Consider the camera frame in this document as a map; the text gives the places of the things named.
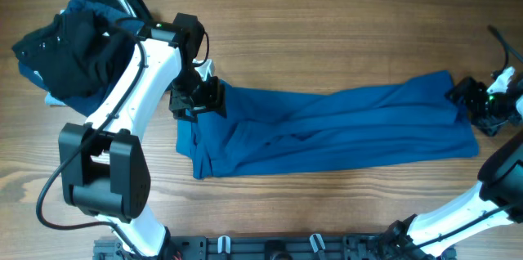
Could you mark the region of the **blue polo shirt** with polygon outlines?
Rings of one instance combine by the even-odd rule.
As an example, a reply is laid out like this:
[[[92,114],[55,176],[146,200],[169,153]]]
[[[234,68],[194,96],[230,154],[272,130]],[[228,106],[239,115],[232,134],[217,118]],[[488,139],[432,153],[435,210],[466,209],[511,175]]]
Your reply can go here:
[[[226,114],[180,121],[176,149],[197,179],[471,158],[479,146],[445,97],[452,86],[446,71],[330,95],[229,85]]]

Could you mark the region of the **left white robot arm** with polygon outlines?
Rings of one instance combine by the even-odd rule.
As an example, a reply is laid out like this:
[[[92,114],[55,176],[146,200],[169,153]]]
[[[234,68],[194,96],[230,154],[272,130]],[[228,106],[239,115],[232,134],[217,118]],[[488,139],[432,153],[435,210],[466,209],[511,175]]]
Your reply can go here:
[[[108,226],[124,243],[124,258],[179,259],[169,230],[147,204],[150,173],[141,140],[164,92],[174,119],[196,122],[211,111],[225,115],[225,87],[211,61],[195,59],[208,39],[196,16],[146,22],[131,38],[132,59],[109,96],[85,124],[67,123],[60,132],[56,175],[65,202]]]

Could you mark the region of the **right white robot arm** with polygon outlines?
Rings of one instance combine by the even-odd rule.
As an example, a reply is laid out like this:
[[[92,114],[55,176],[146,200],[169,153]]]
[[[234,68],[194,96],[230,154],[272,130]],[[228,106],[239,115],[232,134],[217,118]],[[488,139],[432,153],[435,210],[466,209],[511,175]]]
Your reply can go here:
[[[446,99],[492,137],[522,121],[522,77],[505,73],[490,86],[465,78]],[[476,184],[447,204],[394,222],[378,241],[384,259],[436,259],[450,246],[496,226],[522,222],[522,135],[517,133],[481,166]]]

